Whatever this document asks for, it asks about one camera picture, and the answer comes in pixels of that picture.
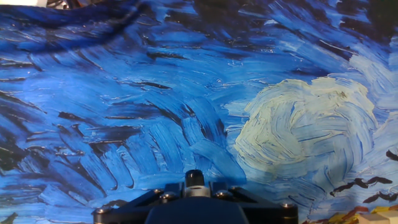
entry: painting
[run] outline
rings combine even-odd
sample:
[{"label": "painting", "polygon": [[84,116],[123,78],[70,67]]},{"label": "painting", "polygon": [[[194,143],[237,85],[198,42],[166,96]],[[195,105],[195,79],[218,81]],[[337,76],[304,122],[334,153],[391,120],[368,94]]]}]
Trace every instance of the painting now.
[{"label": "painting", "polygon": [[0,6],[0,221],[91,223],[200,169],[300,222],[398,204],[395,0]]}]

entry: screw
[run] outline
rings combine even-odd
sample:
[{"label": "screw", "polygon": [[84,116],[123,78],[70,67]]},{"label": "screw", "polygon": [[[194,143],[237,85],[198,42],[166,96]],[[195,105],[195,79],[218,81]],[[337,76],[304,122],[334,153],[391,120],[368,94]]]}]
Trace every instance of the screw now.
[{"label": "screw", "polygon": [[95,210],[95,213],[97,213],[97,214],[104,214],[104,213],[110,212],[111,210],[112,210],[111,207],[103,206],[103,207],[101,207],[101,208],[97,208],[97,209]]},{"label": "screw", "polygon": [[233,194],[227,190],[219,190],[214,194],[214,196],[219,199],[227,199],[232,198]]},{"label": "screw", "polygon": [[155,192],[155,194],[161,194],[161,193],[163,193],[163,190],[162,189],[155,189],[154,192]]},{"label": "screw", "polygon": [[175,195],[174,192],[166,192],[166,193],[164,193],[164,194],[162,194],[160,196],[160,199],[162,199],[162,200],[170,200],[170,199],[173,199],[175,197],[176,197],[176,195]]},{"label": "screw", "polygon": [[284,208],[292,208],[292,207],[294,207],[294,204],[292,204],[292,203],[282,203],[280,206],[282,206]]}]

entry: cylindrical sensor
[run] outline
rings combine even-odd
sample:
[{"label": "cylindrical sensor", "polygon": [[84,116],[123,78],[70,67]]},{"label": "cylindrical sensor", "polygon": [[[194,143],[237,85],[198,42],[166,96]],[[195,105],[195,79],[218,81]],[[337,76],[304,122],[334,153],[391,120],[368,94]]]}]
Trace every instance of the cylindrical sensor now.
[{"label": "cylindrical sensor", "polygon": [[185,173],[185,186],[204,186],[205,178],[200,170],[190,170]]}]

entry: black mechanical part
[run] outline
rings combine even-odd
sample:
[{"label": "black mechanical part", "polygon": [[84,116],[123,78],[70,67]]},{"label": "black mechanical part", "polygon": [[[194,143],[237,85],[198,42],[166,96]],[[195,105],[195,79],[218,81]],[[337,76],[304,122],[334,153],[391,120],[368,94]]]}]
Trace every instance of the black mechanical part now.
[{"label": "black mechanical part", "polygon": [[190,170],[185,173],[185,184],[187,187],[204,186],[205,178],[200,170]]},{"label": "black mechanical part", "polygon": [[[192,183],[196,185],[199,182],[188,181],[188,184]],[[184,183],[167,184],[164,190],[151,190],[122,207],[101,208],[93,212],[94,223],[298,224],[299,222],[296,205],[274,204],[241,187],[228,189],[224,182],[209,182],[212,197],[184,197],[184,187]]]}]

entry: black cylinder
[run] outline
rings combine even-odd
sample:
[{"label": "black cylinder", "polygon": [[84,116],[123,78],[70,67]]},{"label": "black cylinder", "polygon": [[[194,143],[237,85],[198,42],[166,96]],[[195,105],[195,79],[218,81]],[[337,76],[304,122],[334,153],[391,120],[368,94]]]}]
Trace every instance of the black cylinder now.
[{"label": "black cylinder", "polygon": [[185,186],[204,186],[205,178],[200,170],[190,170],[185,173]]},{"label": "black cylinder", "polygon": [[299,210],[294,204],[282,204],[282,221],[280,224],[299,224]]}]

